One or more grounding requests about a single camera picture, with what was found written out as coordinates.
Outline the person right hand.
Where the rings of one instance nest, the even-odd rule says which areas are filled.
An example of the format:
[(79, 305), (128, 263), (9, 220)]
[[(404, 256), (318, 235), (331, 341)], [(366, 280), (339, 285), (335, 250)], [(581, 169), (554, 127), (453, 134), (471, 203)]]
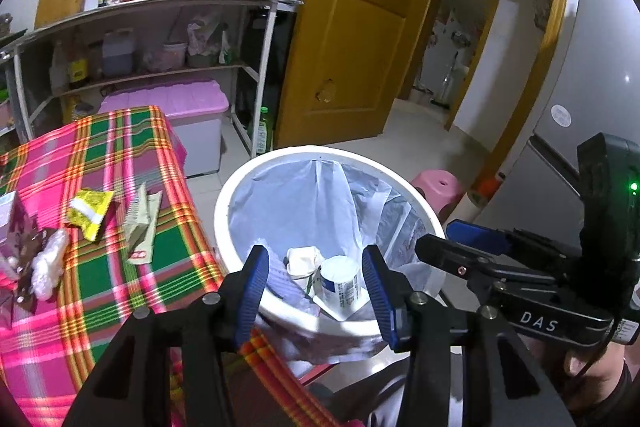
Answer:
[[(570, 350), (565, 355), (564, 371), (576, 377), (593, 357), (593, 352)], [(625, 368), (625, 347), (609, 343), (603, 355), (577, 380), (577, 389), (565, 399), (570, 410), (591, 407), (604, 401), (616, 388)]]

